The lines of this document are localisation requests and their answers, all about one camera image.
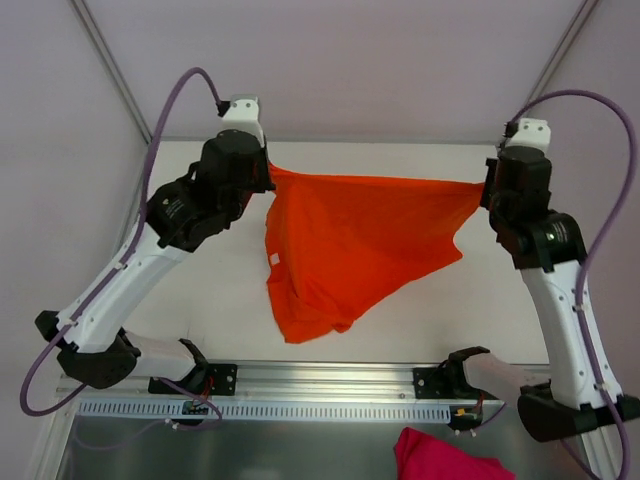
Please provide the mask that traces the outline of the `orange t-shirt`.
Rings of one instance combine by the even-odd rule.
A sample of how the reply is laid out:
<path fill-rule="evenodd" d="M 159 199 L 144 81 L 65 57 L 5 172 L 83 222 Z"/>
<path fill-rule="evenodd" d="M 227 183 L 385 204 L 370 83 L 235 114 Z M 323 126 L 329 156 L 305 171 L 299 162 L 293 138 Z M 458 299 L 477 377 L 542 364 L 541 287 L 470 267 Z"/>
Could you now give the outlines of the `orange t-shirt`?
<path fill-rule="evenodd" d="M 266 285 L 290 344 L 348 331 L 404 285 L 460 259 L 480 183 L 313 175 L 271 166 Z"/>

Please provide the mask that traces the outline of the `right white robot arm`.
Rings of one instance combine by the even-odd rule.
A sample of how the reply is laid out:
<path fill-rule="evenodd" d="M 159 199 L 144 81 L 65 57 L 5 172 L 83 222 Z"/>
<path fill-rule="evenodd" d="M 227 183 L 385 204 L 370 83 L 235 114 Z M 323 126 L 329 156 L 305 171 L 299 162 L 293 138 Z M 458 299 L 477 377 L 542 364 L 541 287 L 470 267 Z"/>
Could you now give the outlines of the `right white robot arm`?
<path fill-rule="evenodd" d="M 435 368 L 412 372 L 418 399 L 499 399 L 515 408 L 538 442 L 563 440 L 639 416 L 637 397 L 612 374 L 578 281 L 586 250 L 576 221 L 549 207 L 552 165 L 535 147 L 506 146 L 487 160 L 480 205 L 498 243 L 533 300 L 549 359 L 549 375 L 499 360 L 488 349 L 451 353 Z"/>

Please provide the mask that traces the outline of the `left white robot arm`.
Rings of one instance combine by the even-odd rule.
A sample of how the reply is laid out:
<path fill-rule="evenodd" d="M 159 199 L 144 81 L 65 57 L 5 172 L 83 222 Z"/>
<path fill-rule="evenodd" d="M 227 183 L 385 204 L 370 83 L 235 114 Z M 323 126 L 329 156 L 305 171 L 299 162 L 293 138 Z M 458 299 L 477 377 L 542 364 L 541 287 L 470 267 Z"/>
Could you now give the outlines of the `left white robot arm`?
<path fill-rule="evenodd" d="M 80 298 L 36 318 L 64 373 L 95 389 L 134 375 L 200 393 L 209 363 L 191 341 L 145 338 L 123 325 L 162 277 L 242 216 L 252 195 L 274 188 L 263 136 L 227 128 L 207 140 L 187 173 L 150 197 L 144 220 Z"/>

